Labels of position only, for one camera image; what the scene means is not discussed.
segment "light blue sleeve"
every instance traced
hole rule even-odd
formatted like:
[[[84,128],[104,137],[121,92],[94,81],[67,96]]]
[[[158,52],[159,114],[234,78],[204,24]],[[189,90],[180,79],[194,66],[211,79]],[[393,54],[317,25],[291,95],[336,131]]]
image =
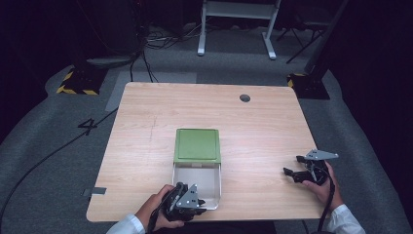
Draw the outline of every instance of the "light blue sleeve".
[[[336,208],[331,214],[327,231],[337,234],[365,234],[364,229],[344,204]]]
[[[106,234],[145,234],[140,220],[133,214],[128,214],[124,219],[113,225]]]

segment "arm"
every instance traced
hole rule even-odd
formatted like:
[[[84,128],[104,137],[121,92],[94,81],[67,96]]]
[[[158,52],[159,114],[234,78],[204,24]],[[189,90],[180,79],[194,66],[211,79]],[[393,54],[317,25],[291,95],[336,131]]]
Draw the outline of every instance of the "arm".
[[[365,233],[364,229],[360,226],[356,218],[353,216],[347,206],[344,205],[343,198],[340,194],[340,188],[332,167],[327,162],[325,164],[327,165],[328,171],[335,184],[334,197],[331,202],[331,206],[329,207],[332,214],[330,222],[327,225],[327,230],[339,234]],[[312,183],[308,180],[304,180],[303,184],[306,185],[306,187],[310,191],[314,192],[323,204],[327,204],[328,195],[330,192],[329,179],[321,186],[318,186],[317,184]]]
[[[113,225],[107,234],[144,234],[147,232],[149,218],[152,212],[159,207],[164,196],[172,189],[172,185],[165,185],[158,194],[152,194],[135,215],[128,214],[123,220]],[[183,221],[168,221],[164,217],[164,214],[159,212],[154,231],[163,227],[175,228],[183,225]]]

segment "box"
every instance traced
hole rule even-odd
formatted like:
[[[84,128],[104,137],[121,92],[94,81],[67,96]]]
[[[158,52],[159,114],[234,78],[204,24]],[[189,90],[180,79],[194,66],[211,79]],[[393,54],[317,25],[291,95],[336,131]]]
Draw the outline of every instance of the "box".
[[[173,184],[198,187],[203,208],[215,210],[221,198],[221,153],[219,133],[213,129],[176,130]]]

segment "wooden tabletop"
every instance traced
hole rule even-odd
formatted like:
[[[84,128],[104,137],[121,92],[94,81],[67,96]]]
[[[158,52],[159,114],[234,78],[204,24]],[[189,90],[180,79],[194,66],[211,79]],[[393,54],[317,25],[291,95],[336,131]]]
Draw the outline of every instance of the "wooden tabletop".
[[[248,95],[249,102],[240,100]],[[171,184],[176,129],[217,129],[222,195],[195,220],[319,218],[322,205],[283,167],[304,171],[296,155],[316,148],[288,87],[128,83],[107,144],[87,218],[134,214]]]

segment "green lid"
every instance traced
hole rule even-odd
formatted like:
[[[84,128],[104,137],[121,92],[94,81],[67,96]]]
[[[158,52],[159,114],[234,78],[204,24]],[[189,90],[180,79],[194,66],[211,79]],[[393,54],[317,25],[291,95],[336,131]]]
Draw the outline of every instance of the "green lid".
[[[212,129],[178,129],[175,163],[221,163],[219,134]]]

